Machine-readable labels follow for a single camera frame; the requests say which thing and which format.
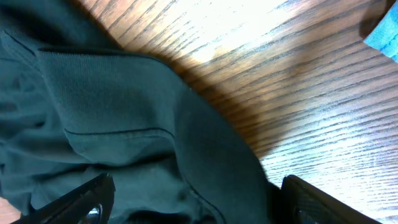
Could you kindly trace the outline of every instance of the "black plastic object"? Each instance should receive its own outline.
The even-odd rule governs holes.
[[[280,194],[284,223],[380,224],[294,175],[284,178]]]
[[[101,174],[13,224],[105,224],[113,207],[114,183]]]

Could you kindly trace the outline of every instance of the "dark green fabric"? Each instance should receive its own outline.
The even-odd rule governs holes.
[[[23,214],[106,172],[110,223],[268,223],[259,161],[169,67],[61,0],[0,0],[0,44],[0,195]]]

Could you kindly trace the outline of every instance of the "blue cloth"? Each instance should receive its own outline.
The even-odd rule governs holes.
[[[391,7],[364,42],[398,63],[398,3]]]

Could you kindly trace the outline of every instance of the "wood grain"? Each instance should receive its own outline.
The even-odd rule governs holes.
[[[0,224],[8,224],[18,220],[20,213],[8,202],[0,198]]]
[[[295,174],[398,223],[398,66],[363,44],[393,1],[81,0],[128,51],[161,58]]]

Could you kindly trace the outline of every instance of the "wooden table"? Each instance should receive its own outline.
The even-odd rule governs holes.
[[[161,58],[258,155],[398,223],[398,65],[363,44],[393,1],[81,0],[128,51]]]

